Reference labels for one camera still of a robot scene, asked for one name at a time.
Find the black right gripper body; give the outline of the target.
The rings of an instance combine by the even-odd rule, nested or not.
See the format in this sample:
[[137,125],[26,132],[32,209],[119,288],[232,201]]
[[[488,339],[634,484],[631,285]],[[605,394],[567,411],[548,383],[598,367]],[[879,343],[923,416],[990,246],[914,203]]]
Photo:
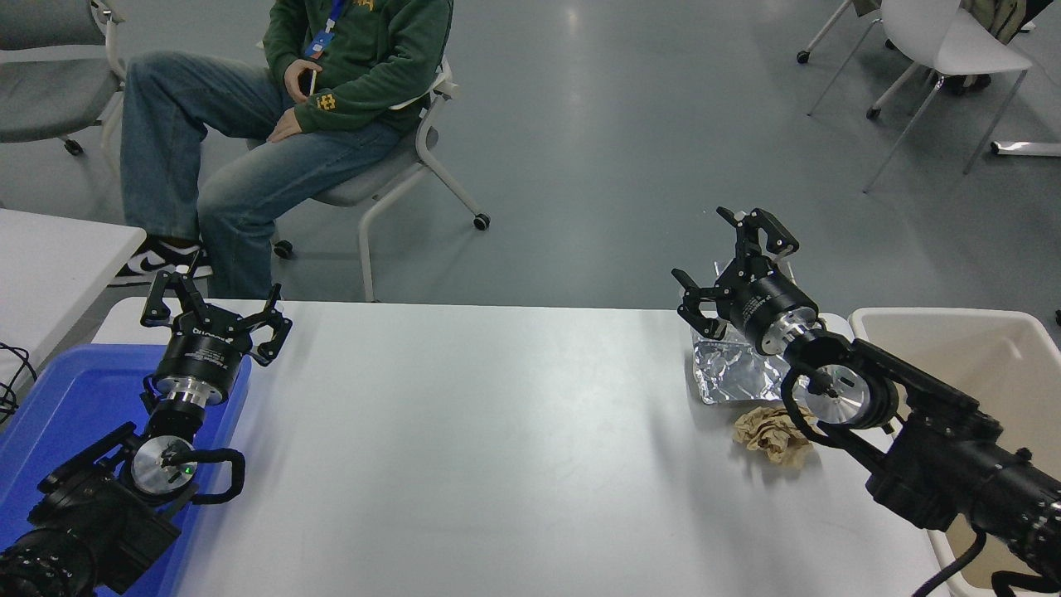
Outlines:
[[782,273],[740,279],[719,302],[719,316],[756,349],[785,349],[817,323],[817,303]]

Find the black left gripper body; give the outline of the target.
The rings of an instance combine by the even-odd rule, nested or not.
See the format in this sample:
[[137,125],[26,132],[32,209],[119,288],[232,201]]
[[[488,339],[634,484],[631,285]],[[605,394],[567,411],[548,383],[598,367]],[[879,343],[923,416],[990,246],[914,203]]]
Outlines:
[[171,339],[154,373],[154,388],[167,391],[178,379],[193,377],[216,391],[230,391],[251,341],[248,332],[229,337],[228,326],[223,321],[215,330],[201,324],[193,314],[175,318]]

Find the person's left hand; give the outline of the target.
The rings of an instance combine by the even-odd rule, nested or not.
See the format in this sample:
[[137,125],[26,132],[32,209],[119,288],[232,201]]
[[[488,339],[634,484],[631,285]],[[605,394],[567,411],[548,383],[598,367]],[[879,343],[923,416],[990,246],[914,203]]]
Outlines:
[[269,143],[279,143],[279,141],[291,138],[292,136],[302,133],[302,125],[297,120],[297,115],[295,113],[295,108],[286,109],[278,119],[275,124],[273,131],[269,131],[269,136],[266,137],[266,141]]

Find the person's right hand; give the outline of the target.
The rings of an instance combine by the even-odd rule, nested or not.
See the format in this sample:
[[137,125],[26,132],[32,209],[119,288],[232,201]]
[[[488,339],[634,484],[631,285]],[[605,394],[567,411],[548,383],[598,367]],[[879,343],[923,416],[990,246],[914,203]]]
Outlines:
[[315,76],[321,72],[321,65],[297,58],[285,68],[282,80],[288,95],[295,104],[303,104],[313,94]]

